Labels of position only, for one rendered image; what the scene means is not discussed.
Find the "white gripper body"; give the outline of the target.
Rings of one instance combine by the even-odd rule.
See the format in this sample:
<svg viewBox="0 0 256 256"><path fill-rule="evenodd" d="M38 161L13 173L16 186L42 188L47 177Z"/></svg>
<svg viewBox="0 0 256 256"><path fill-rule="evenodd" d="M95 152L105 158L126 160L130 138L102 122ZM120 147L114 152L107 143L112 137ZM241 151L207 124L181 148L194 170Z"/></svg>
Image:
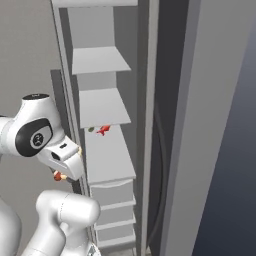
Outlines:
<svg viewBox="0 0 256 256"><path fill-rule="evenodd" d="M49 166L53 170L63 173L74 181L77 181L83 175L84 165L78 154L74 154L64 161L52 159L50 157L43 157L42 155L37 155L37 157L43 164Z"/></svg>

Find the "grey fridge shelf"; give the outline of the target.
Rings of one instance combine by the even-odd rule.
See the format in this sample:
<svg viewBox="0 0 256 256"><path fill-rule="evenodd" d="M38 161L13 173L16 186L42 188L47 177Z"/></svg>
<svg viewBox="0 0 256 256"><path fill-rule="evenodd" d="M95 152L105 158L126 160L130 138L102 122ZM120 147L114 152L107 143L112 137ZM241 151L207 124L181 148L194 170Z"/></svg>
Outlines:
<svg viewBox="0 0 256 256"><path fill-rule="evenodd" d="M111 126L105 135L86 130L85 155L90 185L136 177L119 125Z"/></svg>
<svg viewBox="0 0 256 256"><path fill-rule="evenodd" d="M82 128L131 122L117 88L80 91L79 103Z"/></svg>
<svg viewBox="0 0 256 256"><path fill-rule="evenodd" d="M56 7L120 7L137 6L138 0L52 0Z"/></svg>
<svg viewBox="0 0 256 256"><path fill-rule="evenodd" d="M115 46L73 50L73 75L130 70L130 66Z"/></svg>

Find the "hot dog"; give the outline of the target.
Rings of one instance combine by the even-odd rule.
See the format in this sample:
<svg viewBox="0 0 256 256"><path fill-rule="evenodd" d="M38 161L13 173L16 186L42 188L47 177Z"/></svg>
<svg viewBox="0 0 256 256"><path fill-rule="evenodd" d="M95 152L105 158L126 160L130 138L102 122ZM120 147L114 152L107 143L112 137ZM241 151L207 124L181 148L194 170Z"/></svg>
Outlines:
<svg viewBox="0 0 256 256"><path fill-rule="evenodd" d="M82 156L82 148L81 147L79 147L78 154L79 154L80 157ZM67 175L65 175L65 174L63 174L63 173L61 173L57 170L53 172L53 176L54 176L55 181L71 179L71 178L68 178Z"/></svg>

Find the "grey fridge door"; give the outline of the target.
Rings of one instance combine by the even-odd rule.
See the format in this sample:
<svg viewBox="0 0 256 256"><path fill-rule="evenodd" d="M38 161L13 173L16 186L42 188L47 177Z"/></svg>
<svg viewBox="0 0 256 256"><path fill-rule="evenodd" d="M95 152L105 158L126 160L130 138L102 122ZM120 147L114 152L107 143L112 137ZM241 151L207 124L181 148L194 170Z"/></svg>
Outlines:
<svg viewBox="0 0 256 256"><path fill-rule="evenodd" d="M192 256L256 0L188 8L160 256Z"/></svg>

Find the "red food item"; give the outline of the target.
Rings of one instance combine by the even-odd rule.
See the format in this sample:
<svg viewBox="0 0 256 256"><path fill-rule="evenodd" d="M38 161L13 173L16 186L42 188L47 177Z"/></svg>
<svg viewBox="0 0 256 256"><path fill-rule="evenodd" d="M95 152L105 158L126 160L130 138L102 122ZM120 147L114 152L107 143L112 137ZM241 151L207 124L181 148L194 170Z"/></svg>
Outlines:
<svg viewBox="0 0 256 256"><path fill-rule="evenodd" d="M96 133L101 134L102 136L105 136L105 133L110 130L110 127L111 127L110 125L101 126Z"/></svg>

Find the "grey fridge cabinet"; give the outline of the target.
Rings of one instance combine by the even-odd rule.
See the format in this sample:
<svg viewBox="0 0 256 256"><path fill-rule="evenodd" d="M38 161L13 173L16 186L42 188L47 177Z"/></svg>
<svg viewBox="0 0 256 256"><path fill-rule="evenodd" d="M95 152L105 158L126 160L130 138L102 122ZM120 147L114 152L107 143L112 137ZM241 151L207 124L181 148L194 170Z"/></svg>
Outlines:
<svg viewBox="0 0 256 256"><path fill-rule="evenodd" d="M146 255L159 0L138 0L137 6L56 7L53 11L61 72L72 138L83 148L84 174L80 187L91 195L88 183L85 131L80 126L79 92L117 88L130 123L120 124L136 177L133 180L134 242L99 248L104 256ZM73 50L115 46L130 71L72 74Z"/></svg>

